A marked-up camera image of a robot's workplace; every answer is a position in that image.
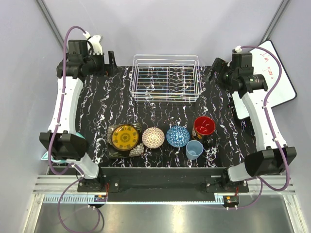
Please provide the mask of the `black floral square plate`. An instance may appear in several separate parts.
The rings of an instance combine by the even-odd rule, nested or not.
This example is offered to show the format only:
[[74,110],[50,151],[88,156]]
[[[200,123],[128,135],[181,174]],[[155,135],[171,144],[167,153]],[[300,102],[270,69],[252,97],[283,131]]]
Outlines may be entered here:
[[121,126],[122,124],[119,125],[111,125],[107,128],[107,150],[108,150],[108,155],[107,157],[109,159],[118,159],[118,158],[129,158],[129,157],[136,157],[136,156],[141,156],[144,153],[144,144],[142,142],[142,126],[140,123],[133,123],[133,124],[125,124],[125,125],[133,125],[138,133],[139,133],[139,140],[138,144],[131,150],[128,151],[120,151],[115,149],[112,146],[111,142],[111,135],[112,132],[118,127]]

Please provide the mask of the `blue triangle patterned bowl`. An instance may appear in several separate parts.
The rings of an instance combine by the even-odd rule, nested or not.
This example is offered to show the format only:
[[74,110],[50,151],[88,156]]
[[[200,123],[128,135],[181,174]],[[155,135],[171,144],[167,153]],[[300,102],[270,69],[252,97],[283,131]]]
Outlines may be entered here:
[[168,143],[176,148],[185,146],[190,140],[190,134],[185,127],[172,126],[166,133]]

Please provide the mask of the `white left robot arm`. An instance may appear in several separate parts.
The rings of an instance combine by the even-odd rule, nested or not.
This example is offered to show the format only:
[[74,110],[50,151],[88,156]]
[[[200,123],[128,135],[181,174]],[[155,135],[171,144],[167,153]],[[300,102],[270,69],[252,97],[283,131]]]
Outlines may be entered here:
[[76,131],[75,119],[85,78],[90,75],[114,76],[117,73],[115,56],[109,51],[109,63],[105,64],[99,35],[87,36],[85,40],[69,40],[68,49],[56,68],[58,89],[51,123],[47,131],[39,135],[39,141],[47,150],[43,160],[47,160],[50,166],[56,162],[66,163],[88,179],[87,185],[92,191],[100,192],[105,180],[86,151],[85,138]]

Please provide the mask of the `yellow patterned round plate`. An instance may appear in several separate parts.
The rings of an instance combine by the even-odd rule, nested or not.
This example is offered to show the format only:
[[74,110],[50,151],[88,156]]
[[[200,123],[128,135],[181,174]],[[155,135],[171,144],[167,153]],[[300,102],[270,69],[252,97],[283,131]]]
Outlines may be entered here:
[[118,126],[111,135],[112,146],[120,151],[133,149],[139,140],[139,133],[133,125]]

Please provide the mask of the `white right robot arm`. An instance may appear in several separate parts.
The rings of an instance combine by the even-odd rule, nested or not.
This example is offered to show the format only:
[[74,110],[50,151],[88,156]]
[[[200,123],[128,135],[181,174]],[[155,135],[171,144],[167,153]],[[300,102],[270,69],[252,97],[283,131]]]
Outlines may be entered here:
[[229,167],[227,176],[221,179],[221,188],[232,192],[238,182],[256,176],[289,174],[289,164],[296,157],[295,147],[289,147],[282,137],[271,107],[268,105],[269,88],[262,74],[255,74],[252,54],[233,52],[231,62],[216,58],[210,69],[210,77],[230,93],[238,93],[253,126],[256,152],[245,157],[244,162]]

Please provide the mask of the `brown white patterned bowl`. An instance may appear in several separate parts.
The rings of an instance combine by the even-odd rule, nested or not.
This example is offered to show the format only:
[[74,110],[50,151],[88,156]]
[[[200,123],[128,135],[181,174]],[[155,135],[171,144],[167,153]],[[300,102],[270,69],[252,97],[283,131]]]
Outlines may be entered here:
[[143,144],[150,149],[159,148],[164,143],[164,140],[164,132],[156,127],[146,129],[142,135]]

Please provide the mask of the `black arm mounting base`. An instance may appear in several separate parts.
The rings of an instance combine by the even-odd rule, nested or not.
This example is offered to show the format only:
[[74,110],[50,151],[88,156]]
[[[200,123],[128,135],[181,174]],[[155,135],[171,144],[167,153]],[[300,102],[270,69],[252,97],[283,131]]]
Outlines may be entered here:
[[103,192],[108,185],[110,193],[120,193],[129,189],[196,189],[207,192],[239,194],[249,191],[248,185],[230,182],[224,167],[217,168],[119,168],[102,167],[102,183],[83,180],[79,182],[78,192]]

